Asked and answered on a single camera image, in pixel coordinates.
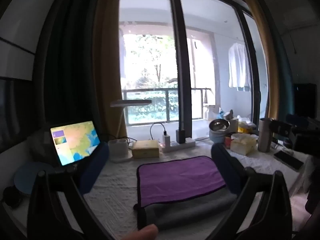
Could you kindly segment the operator thumb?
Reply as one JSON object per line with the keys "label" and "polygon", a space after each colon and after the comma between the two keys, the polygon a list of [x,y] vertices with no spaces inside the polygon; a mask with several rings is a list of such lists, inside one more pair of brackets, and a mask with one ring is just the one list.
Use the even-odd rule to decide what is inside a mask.
{"label": "operator thumb", "polygon": [[122,240],[154,240],[158,235],[155,224],[148,225],[139,231],[132,232],[123,237]]}

